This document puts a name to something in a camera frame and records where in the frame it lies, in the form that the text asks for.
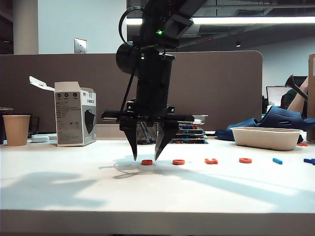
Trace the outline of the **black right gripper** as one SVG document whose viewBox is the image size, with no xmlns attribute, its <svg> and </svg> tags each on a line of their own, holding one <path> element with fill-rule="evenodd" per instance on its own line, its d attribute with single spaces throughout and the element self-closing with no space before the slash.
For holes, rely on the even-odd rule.
<svg viewBox="0 0 315 236">
<path fill-rule="evenodd" d="M 137 159 L 137 129 L 136 124 L 147 122 L 159 123 L 157 143 L 155 146 L 155 160 L 158 159 L 166 145 L 174 138 L 179 130 L 179 122 L 193 122 L 192 115 L 176 115 L 175 107 L 167 104 L 169 81 L 166 83 L 148 83 L 138 80 L 136 97 L 128 101 L 133 78 L 130 78 L 123 102 L 119 110 L 104 110 L 101 118 L 106 121 L 116 121 L 120 130 L 131 146 L 133 159 Z"/>
</svg>

